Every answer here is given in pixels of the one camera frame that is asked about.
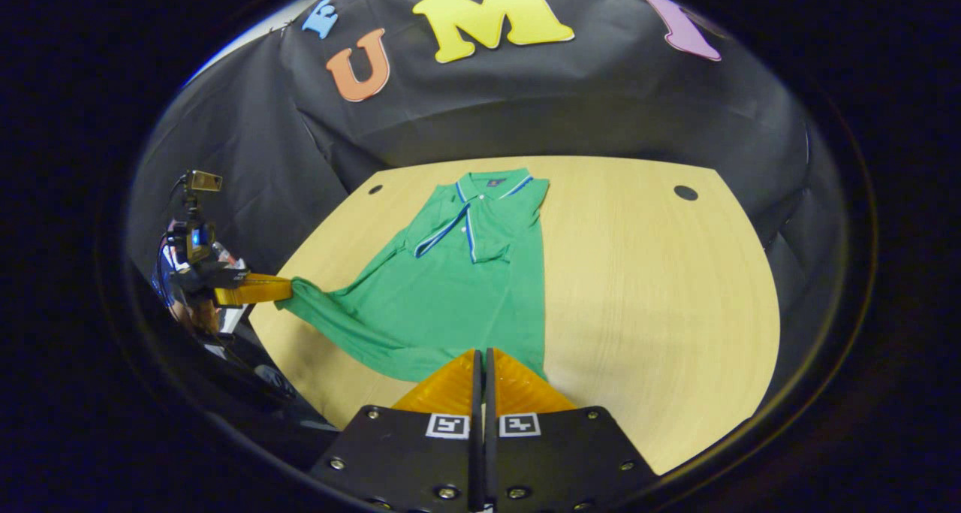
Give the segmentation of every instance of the polo shirt collar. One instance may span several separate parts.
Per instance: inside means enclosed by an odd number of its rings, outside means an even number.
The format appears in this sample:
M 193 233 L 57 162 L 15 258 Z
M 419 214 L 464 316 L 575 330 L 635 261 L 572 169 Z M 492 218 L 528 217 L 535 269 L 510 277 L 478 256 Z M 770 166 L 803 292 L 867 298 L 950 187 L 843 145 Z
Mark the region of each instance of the polo shirt collar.
M 501 180 L 497 186 L 488 187 L 484 180 Z M 517 194 L 521 188 L 532 181 L 531 172 L 522 167 L 519 170 L 510 171 L 485 171 L 482 174 L 464 174 L 456 182 L 457 194 L 462 202 L 471 201 L 474 198 L 484 195 L 485 198 L 504 199 L 508 195 Z

